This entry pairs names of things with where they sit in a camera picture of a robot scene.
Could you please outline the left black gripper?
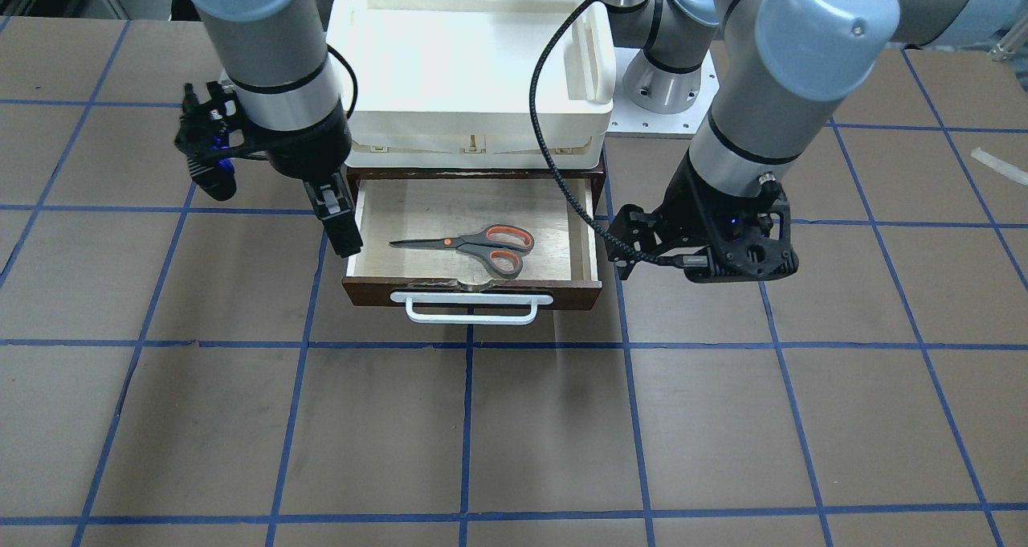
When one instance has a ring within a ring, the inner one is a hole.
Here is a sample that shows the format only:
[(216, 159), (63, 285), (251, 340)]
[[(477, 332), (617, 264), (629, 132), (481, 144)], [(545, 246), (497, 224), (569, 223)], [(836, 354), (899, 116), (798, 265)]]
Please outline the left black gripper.
[(799, 269), (790, 202), (773, 173), (757, 180), (756, 197), (734, 197), (706, 184), (684, 158), (657, 210), (625, 204), (609, 232), (699, 284), (779, 280)]

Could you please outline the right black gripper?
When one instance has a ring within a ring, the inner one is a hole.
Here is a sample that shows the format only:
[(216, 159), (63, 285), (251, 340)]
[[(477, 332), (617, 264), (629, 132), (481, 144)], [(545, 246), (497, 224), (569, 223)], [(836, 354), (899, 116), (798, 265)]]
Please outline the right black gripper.
[(206, 88), (210, 99), (201, 103), (194, 86), (185, 84), (180, 127), (175, 137), (176, 148), (187, 159), (191, 180), (213, 199), (226, 202), (236, 193), (235, 170), (230, 160), (256, 159), (265, 154), (283, 176), (304, 182), (334, 253), (341, 258), (359, 254), (363, 239), (342, 177), (352, 145), (344, 108), (337, 105), (313, 127), (278, 131), (252, 121), (242, 111), (238, 97), (220, 83), (209, 82)]

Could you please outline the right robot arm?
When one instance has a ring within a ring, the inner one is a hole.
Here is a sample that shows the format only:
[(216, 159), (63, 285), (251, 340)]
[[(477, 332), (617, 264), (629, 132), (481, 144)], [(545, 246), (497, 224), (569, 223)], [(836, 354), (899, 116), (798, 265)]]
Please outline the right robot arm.
[(175, 145), (191, 180), (210, 198), (236, 193), (231, 160), (267, 155), (278, 173), (304, 184), (335, 254), (359, 254), (362, 236), (344, 178), (350, 105), (324, 38), (316, 0), (190, 0), (227, 82), (200, 101), (184, 87)]

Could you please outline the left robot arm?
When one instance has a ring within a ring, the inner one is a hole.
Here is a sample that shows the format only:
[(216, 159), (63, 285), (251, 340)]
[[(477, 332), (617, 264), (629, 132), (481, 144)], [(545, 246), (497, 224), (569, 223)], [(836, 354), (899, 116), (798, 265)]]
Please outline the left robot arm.
[(889, 43), (977, 44), (1026, 0), (599, 0), (638, 51), (622, 85), (640, 108), (693, 104), (715, 32), (731, 60), (656, 210), (627, 204), (605, 235), (621, 280), (646, 261), (695, 283), (795, 274), (781, 178)]

